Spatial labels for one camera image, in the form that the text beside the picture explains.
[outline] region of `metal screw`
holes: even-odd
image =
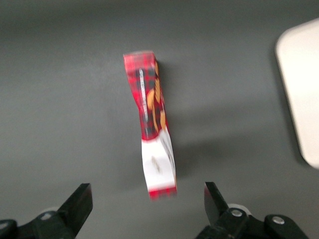
[[[8,223],[1,223],[0,224],[0,230],[6,228],[8,226]]]
[[[280,224],[280,225],[285,224],[285,220],[282,219],[281,217],[277,217],[277,216],[273,217],[273,222],[277,223],[277,224]]]
[[[49,219],[50,217],[51,217],[51,214],[50,214],[50,213],[46,213],[46,214],[44,214],[44,215],[41,217],[41,220],[42,220],[42,221],[45,221],[45,220]]]
[[[241,217],[243,215],[243,213],[237,209],[231,211],[231,214],[235,217]]]

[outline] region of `dark gray surface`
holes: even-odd
[[[203,185],[319,238],[319,171],[298,144],[274,48],[314,1],[1,1],[0,218],[20,224],[82,182],[84,238],[194,238]],[[122,54],[160,62],[178,196],[150,202]]]

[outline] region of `white tray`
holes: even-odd
[[[319,18],[284,32],[276,52],[301,154],[319,169]]]

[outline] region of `red plaid package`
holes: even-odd
[[[174,155],[167,129],[159,69],[154,53],[124,55],[124,65],[142,130],[143,170],[151,199],[176,194]]]
[[[158,64],[151,51],[124,55],[124,65],[139,108],[142,139],[150,140],[167,127]]]

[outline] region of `white label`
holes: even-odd
[[[145,115],[146,122],[148,122],[149,121],[149,116],[148,116],[148,108],[147,108],[147,104],[146,104],[144,75],[143,75],[142,69],[139,69],[139,72],[140,72],[140,83],[141,83],[141,92],[142,92],[142,99],[143,99],[144,115]]]

